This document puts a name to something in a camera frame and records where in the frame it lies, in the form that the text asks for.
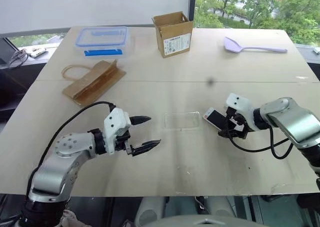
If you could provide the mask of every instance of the table surface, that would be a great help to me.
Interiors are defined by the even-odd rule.
[[[136,43],[142,42],[139,36],[143,37],[144,34],[144,41],[147,43],[147,33],[153,33],[151,28],[133,28],[133,30],[132,33],[140,34],[133,35]],[[62,94],[62,90],[71,81],[62,80],[60,77],[61,69],[66,65],[93,65],[98,61],[83,59],[81,62],[80,57],[73,52],[72,40],[76,36],[75,32],[78,31],[78,28],[70,30],[0,134],[0,179],[5,180],[0,181],[0,193],[25,193],[28,177],[37,165],[53,133],[66,119],[81,109]],[[144,48],[146,51],[149,50],[152,57],[148,57],[145,52],[142,53],[143,51],[139,55],[137,45],[135,46],[135,55],[142,58],[139,60],[140,65],[137,64],[138,58],[136,57],[134,65],[123,65],[123,69],[127,71],[126,76],[104,93],[100,100],[115,103],[131,116],[152,117],[151,121],[130,129],[132,145],[156,139],[161,139],[161,143],[148,153],[136,157],[128,156],[124,151],[120,151],[112,156],[105,154],[87,161],[78,173],[72,195],[210,196],[271,195],[318,191],[315,183],[316,176],[307,160],[297,149],[294,148],[284,160],[275,159],[270,151],[246,153],[236,149],[228,139],[219,137],[217,130],[201,118],[209,107],[214,107],[223,113],[229,93],[237,93],[252,100],[255,107],[280,97],[290,96],[299,105],[320,116],[319,82],[283,31],[259,30],[259,33],[261,36],[272,36],[274,33],[279,33],[282,40],[280,43],[283,44],[279,47],[288,48],[287,55],[291,51],[296,53],[291,55],[295,63],[286,59],[285,54],[267,53],[266,55],[275,56],[275,58],[282,56],[286,61],[281,60],[281,62],[292,63],[291,68],[295,74],[290,72],[291,75],[283,76],[280,66],[273,69],[273,75],[267,76],[267,72],[264,77],[263,74],[257,74],[273,68],[269,64],[273,60],[268,58],[260,61],[259,71],[254,71],[252,65],[251,73],[241,75],[244,79],[239,78],[241,71],[233,75],[234,73],[228,73],[222,67],[219,69],[207,67],[205,76],[204,65],[196,54],[202,55],[201,50],[198,49],[200,46],[195,44],[198,42],[198,33],[200,36],[204,36],[205,32],[208,36],[219,36],[216,32],[223,32],[225,35],[232,36],[234,31],[234,29],[194,29],[191,50],[167,59],[162,59],[160,53],[157,52],[155,36],[149,36],[149,48]],[[255,34],[248,33],[250,33],[248,30],[243,30],[241,36],[247,35],[248,39],[255,36]],[[244,52],[236,56],[242,58],[242,54],[247,55],[248,53]],[[201,64],[198,65],[200,66],[199,72],[202,75],[193,71],[191,65],[186,66],[188,72],[186,74],[181,62],[187,62],[179,57],[182,55],[192,62],[194,62],[193,58],[198,59],[197,61]],[[253,52],[252,55],[259,55],[260,59],[263,58],[260,52]],[[151,64],[152,58],[156,59],[154,64]],[[216,59],[216,62],[223,63],[229,60],[229,58],[223,60],[221,57],[220,60]],[[123,64],[126,61],[126,59],[121,59],[119,63]],[[161,67],[166,67],[167,64],[171,65],[170,68],[165,68],[163,72],[159,70]],[[138,74],[147,70],[146,66],[150,69],[147,73],[152,76],[151,80],[147,80],[147,74]],[[249,67],[238,65],[237,68],[245,72]],[[207,76],[211,75],[219,81],[210,85],[207,83]],[[193,112],[199,112],[197,124],[193,127],[181,126],[174,129],[166,125],[166,120],[171,118],[173,120],[172,114],[185,113],[185,116],[189,116],[189,113]],[[108,114],[109,109],[105,106],[88,109],[67,125],[59,136],[70,132],[86,132],[102,128],[104,118]],[[274,135],[275,141],[285,138],[279,129],[275,129]],[[236,141],[248,149],[266,147],[270,144],[269,132],[267,130],[252,132],[248,134],[246,140],[237,139]],[[278,154],[283,154],[288,147],[288,143],[277,147]]]

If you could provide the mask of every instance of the lavender plastic spatula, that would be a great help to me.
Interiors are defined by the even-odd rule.
[[[245,50],[245,49],[265,50],[265,51],[273,51],[273,52],[279,52],[279,53],[288,52],[286,48],[269,48],[269,47],[258,47],[258,46],[243,47],[240,44],[238,44],[235,40],[229,37],[224,37],[224,47],[227,51],[231,51],[234,53],[240,53],[242,50]]]

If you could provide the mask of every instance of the barcode label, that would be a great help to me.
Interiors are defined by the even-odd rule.
[[[163,41],[164,55],[171,55],[175,52],[183,51],[190,47],[190,33],[182,34],[176,37],[167,38]]]

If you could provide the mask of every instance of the small cardboard box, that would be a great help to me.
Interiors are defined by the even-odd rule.
[[[153,17],[158,49],[163,58],[190,50],[193,21],[180,12]]]

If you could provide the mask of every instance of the robotic arm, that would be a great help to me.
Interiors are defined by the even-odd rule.
[[[248,132],[280,128],[320,177],[320,120],[311,111],[300,107],[290,97],[253,108],[249,99],[234,93],[228,96],[226,106],[227,119],[234,119],[244,127],[242,131],[223,129],[218,133],[220,136],[245,139]],[[320,189],[320,178],[317,185]]]
[[[152,140],[132,147],[129,128],[142,124],[148,116],[129,117],[121,108],[113,108],[104,120],[104,130],[93,129],[87,133],[69,133],[53,146],[52,154],[35,173],[30,191],[17,226],[57,226],[70,198],[80,167],[97,155],[126,150],[128,155],[145,153],[160,143]]]

